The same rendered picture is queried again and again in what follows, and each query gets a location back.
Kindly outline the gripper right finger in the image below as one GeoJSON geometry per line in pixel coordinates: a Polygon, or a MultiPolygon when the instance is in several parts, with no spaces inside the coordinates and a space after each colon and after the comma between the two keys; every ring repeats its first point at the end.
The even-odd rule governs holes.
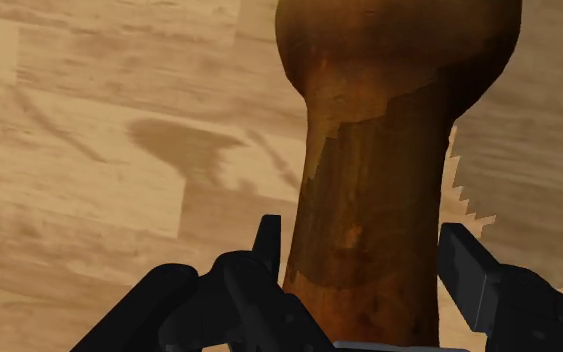
{"type": "Polygon", "coordinates": [[[441,225],[437,269],[485,352],[563,352],[563,293],[534,271],[498,262],[460,223],[441,225]]]}

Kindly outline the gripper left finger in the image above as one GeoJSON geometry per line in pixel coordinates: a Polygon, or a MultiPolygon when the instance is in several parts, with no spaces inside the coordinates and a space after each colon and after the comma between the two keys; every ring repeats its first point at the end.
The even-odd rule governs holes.
{"type": "Polygon", "coordinates": [[[70,352],[334,352],[301,301],[277,283],[281,218],[262,217],[253,247],[223,253],[204,275],[150,270],[70,352]]]}

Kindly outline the brown wooden vase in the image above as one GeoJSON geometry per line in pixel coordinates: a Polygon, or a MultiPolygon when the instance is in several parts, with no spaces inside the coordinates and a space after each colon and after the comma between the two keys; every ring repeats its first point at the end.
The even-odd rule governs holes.
{"type": "Polygon", "coordinates": [[[308,129],[283,287],[332,340],[435,346],[454,121],[503,72],[522,0],[279,0],[308,129]]]}

